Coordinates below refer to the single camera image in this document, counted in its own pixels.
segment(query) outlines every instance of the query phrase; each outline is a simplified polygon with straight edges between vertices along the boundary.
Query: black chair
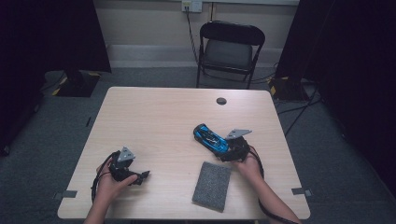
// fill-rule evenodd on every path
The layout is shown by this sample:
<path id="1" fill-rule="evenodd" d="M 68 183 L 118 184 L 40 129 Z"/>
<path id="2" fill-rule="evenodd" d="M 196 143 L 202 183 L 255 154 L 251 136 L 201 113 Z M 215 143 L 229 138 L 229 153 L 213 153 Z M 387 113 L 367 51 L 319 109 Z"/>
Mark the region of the black chair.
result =
<path id="1" fill-rule="evenodd" d="M 201 69 L 218 70 L 245 75 L 247 89 L 253 77 L 260 50 L 265 41 L 264 33 L 252 25 L 227 21 L 210 21 L 201 27 L 196 88 L 200 85 Z"/>

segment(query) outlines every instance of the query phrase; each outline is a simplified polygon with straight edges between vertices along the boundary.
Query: wooden table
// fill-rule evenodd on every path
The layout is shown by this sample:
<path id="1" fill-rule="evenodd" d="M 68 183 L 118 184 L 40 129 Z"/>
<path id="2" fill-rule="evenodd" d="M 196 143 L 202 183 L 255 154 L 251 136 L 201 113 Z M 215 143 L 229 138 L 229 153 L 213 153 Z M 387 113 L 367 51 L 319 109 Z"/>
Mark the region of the wooden table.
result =
<path id="1" fill-rule="evenodd" d="M 227 104 L 218 105 L 219 97 Z M 269 92 L 134 87 L 108 90 L 67 188 L 76 190 L 77 196 L 63 198 L 58 216 L 85 218 L 92 205 L 96 167 L 112 152 L 128 147 L 136 155 L 130 170 L 150 170 L 150 175 L 143 185 L 125 190 L 110 206 L 107 218 L 265 218 L 257 195 L 234 168 L 224 212 L 192 203 L 204 161 L 233 167 L 194 140 L 192 130 L 200 123 L 220 136 L 232 129 L 252 130 L 245 139 L 262 159 L 265 180 L 298 218 L 309 218 L 305 196 L 291 192 L 301 183 Z"/>

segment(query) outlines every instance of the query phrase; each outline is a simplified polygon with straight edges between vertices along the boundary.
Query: gray sponge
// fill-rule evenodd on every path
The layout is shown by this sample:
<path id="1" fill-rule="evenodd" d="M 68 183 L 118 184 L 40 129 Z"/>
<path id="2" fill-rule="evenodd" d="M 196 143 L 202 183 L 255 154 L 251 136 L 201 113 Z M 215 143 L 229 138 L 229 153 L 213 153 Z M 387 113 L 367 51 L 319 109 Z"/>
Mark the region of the gray sponge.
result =
<path id="1" fill-rule="evenodd" d="M 230 175 L 231 168 L 205 161 L 192 201 L 204 207 L 224 211 Z"/>

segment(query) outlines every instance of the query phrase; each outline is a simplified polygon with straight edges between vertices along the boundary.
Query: blue toy car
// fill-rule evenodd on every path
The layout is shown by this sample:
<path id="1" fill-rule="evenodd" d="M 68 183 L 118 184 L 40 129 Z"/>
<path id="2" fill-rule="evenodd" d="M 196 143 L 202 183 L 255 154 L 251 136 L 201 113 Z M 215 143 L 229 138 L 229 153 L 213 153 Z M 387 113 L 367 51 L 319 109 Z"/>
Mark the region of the blue toy car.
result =
<path id="1" fill-rule="evenodd" d="M 215 154 L 222 154 L 228 151 L 227 141 L 210 131 L 204 123 L 198 125 L 194 129 L 193 134 L 195 140 Z"/>

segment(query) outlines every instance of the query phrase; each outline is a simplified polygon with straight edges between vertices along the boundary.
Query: electrical outlet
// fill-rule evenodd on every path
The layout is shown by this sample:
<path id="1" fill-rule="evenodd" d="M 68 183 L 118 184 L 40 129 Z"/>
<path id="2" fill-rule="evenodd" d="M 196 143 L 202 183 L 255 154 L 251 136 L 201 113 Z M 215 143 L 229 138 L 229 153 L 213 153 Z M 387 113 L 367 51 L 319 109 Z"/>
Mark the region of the electrical outlet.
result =
<path id="1" fill-rule="evenodd" d="M 202 1 L 192 1 L 192 12 L 202 12 Z"/>
<path id="2" fill-rule="evenodd" d="M 189 9 L 189 12 L 192 12 L 192 2 L 191 1 L 181 1 L 181 11 L 187 11 L 186 8 Z"/>

